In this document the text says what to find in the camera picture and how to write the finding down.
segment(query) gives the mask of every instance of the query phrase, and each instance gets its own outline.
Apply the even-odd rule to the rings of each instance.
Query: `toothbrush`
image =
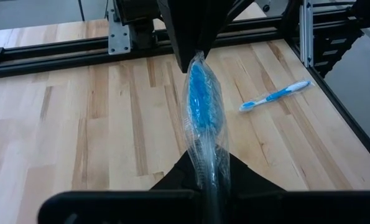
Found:
[[[294,84],[288,86],[287,88],[284,88],[280,91],[277,91],[275,93],[270,94],[268,97],[264,98],[263,100],[260,100],[260,101],[257,101],[257,102],[255,102],[255,101],[245,102],[240,106],[239,110],[240,110],[240,112],[251,111],[257,105],[261,105],[263,103],[278,100],[280,97],[287,96],[288,94],[293,93],[295,91],[300,91],[303,88],[309,86],[310,84],[311,84],[311,81],[301,81],[301,82],[294,83]]]

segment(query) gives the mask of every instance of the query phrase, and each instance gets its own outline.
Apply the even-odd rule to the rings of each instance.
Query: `toothbrush handle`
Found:
[[[266,101],[267,102],[270,102],[270,101],[274,101],[274,100],[277,100],[279,99],[280,97],[282,96],[285,96],[285,95],[288,95],[290,93],[293,93],[297,90],[300,90],[302,88],[305,88],[306,86],[308,86],[310,84],[309,81],[303,81],[303,82],[297,82],[297,83],[294,83],[293,85],[290,85],[288,86],[287,88],[284,88],[280,91],[277,91],[275,93],[272,93],[270,94],[267,98],[266,98]]]

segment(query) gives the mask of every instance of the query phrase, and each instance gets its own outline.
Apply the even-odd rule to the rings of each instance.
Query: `wood grain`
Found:
[[[239,18],[264,16],[256,4]],[[155,26],[164,25],[156,21]],[[106,35],[106,21],[0,30],[0,47]],[[213,49],[229,149],[287,190],[370,189],[370,154],[318,86],[239,114],[246,100],[313,80],[283,40]],[[35,223],[66,190],[149,189],[186,151],[185,75],[173,55],[0,79],[0,223]]]

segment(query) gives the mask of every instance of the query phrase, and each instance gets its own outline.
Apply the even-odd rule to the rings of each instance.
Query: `plastic packaging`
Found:
[[[220,223],[230,191],[228,130],[221,85],[203,52],[190,62],[183,88],[182,121],[188,153],[204,199],[206,223]]]
[[[251,101],[243,103],[240,106],[239,111],[240,112],[251,111],[252,109],[254,109],[254,107],[256,107],[258,105],[278,100],[279,98],[282,98],[283,96],[289,96],[289,95],[292,95],[294,93],[299,93],[299,92],[305,90],[308,86],[312,86],[312,85],[314,85],[314,84],[309,80],[302,80],[302,81],[299,81],[299,82],[295,82],[294,84],[291,84],[291,85],[283,88],[280,91],[277,91],[277,92],[271,93],[271,94],[266,94],[266,95],[263,95],[263,96],[259,96],[256,99],[253,99]]]

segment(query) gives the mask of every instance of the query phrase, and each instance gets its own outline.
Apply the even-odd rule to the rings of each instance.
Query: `butcher block tabletop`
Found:
[[[253,4],[239,18],[262,16]],[[107,33],[105,20],[0,30],[0,47]],[[213,49],[207,63],[229,150],[249,168],[286,190],[370,189],[370,153],[318,85],[238,113],[313,81],[284,40]],[[151,188],[187,150],[184,81],[174,55],[0,78],[0,223],[35,223],[42,202],[67,190]]]

